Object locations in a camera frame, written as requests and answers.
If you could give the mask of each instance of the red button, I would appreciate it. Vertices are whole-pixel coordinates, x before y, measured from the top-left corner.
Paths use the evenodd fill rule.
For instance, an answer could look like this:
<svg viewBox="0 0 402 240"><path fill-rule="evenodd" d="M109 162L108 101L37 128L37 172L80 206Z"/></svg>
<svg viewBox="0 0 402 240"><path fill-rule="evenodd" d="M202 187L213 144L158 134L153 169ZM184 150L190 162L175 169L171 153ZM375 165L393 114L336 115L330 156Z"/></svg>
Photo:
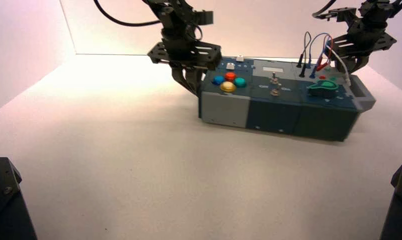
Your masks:
<svg viewBox="0 0 402 240"><path fill-rule="evenodd" d="M234 80L237 78L237 75L234 72L228 72L226 73L226 75L224 75L224 78L233 83Z"/></svg>

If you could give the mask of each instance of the yellow button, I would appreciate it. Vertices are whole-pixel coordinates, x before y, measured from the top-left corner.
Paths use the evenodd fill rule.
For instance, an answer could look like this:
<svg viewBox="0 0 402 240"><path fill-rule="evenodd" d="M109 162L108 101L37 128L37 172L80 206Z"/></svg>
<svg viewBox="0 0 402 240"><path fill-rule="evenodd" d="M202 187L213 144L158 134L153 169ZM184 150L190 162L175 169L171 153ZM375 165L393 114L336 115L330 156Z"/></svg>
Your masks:
<svg viewBox="0 0 402 240"><path fill-rule="evenodd" d="M224 83L222 83L220 85L220 89L225 92L231 93L237 89L237 86L235 86L235 84L233 84L233 82L225 81Z"/></svg>

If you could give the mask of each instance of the wire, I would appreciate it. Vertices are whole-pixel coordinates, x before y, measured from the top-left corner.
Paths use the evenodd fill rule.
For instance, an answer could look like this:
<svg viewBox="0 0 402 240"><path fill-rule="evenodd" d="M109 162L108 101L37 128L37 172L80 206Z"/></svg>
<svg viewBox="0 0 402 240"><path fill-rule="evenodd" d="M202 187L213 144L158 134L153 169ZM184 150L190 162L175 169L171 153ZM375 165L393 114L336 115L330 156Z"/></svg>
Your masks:
<svg viewBox="0 0 402 240"><path fill-rule="evenodd" d="M338 59L338 61L342 64L342 67L345 70L345 77L346 77L345 81L348 86L351 86L350 75L348 73L348 69L347 69L345 62L340 58L340 56L332 48L330 48L329 46L326 46L326 47L333 53L333 55L335 55L335 57Z"/></svg>
<svg viewBox="0 0 402 240"><path fill-rule="evenodd" d="M309 40L308 40L308 43L306 44L306 39L307 39L307 35L308 35L308 37L310 38ZM306 31L305 33L304 33L304 51L302 52L302 54L304 54L304 64L306 64L306 62L307 62L307 47L309 46L309 44L312 42L312 35L310 34L310 32L309 31Z"/></svg>
<svg viewBox="0 0 402 240"><path fill-rule="evenodd" d="M327 32L322 32L322 33L318 34L317 36L315 36L315 37L313 38L313 40L311 41L311 43L310 43L310 49L309 49L309 55L310 55L310 56L312 55L312 46L313 46L313 43L315 42L315 40L316 40L318 37L323 36L323 35L326 35L326 36L328 36L328 37L330 38L330 48L331 48L331 49L334 48L334 39L332 38L332 36L331 36L329 33L327 33Z"/></svg>
<svg viewBox="0 0 402 240"><path fill-rule="evenodd" d="M323 51L321 52L321 54L324 54L324 53L325 53L325 50L327 49L326 46L328 45L329 40L330 40L330 37L329 37L329 36L325 36L325 37L323 38ZM326 56L326 57L327 57L327 61L326 61L326 62L327 62L328 64L331 63L331 55L332 55L332 52L329 51L329 54Z"/></svg>
<svg viewBox="0 0 402 240"><path fill-rule="evenodd" d="M141 22L141 23L130 23L130 22L124 22L124 21L120 21L115 19L114 17L112 17L111 15L109 15L104 9L103 7L101 7L100 3L98 2L98 0L93 0L95 2L96 7L98 8L98 10L109 20L115 22L116 24L120 24L126 27L144 27L144 26L149 26L149 25L154 25L154 24L159 24L161 23L159 20L157 21L148 21L148 22Z"/></svg>
<svg viewBox="0 0 402 240"><path fill-rule="evenodd" d="M322 9L312 14L313 18L320 19L318 16L328 10L336 1L337 0L330 0Z"/></svg>
<svg viewBox="0 0 402 240"><path fill-rule="evenodd" d="M196 29L198 29L199 33L201 34L201 36L199 38L197 38L196 36L192 36L190 33L190 29L191 26L194 26ZM195 41L201 41L203 39L203 30L201 29L201 27L195 23L190 23L187 27L186 27L186 34Z"/></svg>

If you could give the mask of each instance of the white label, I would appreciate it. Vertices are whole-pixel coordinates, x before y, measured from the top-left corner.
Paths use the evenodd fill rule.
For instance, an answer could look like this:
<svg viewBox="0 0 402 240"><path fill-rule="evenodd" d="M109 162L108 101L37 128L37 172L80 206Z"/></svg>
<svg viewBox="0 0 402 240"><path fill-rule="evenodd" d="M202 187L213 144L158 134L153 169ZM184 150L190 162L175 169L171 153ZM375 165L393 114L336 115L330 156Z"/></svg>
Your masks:
<svg viewBox="0 0 402 240"><path fill-rule="evenodd" d="M268 66L264 66L263 71L276 72L276 73L283 73L284 72L284 70L282 68L274 68L274 67L268 67Z"/></svg>

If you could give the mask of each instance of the blue button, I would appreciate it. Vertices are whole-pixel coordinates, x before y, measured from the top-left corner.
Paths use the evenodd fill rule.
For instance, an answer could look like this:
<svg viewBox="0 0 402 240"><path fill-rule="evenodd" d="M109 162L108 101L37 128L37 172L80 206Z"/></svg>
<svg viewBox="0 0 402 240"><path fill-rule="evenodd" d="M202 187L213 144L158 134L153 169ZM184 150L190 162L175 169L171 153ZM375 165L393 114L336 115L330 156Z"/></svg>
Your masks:
<svg viewBox="0 0 402 240"><path fill-rule="evenodd" d="M235 79L234 83L238 88L245 88L247 86L247 81L245 81L245 79L243 79L242 77L238 77L237 79Z"/></svg>
<svg viewBox="0 0 402 240"><path fill-rule="evenodd" d="M225 81L225 77L224 76L215 76L214 80L213 80L213 84L219 86L220 84L222 84Z"/></svg>

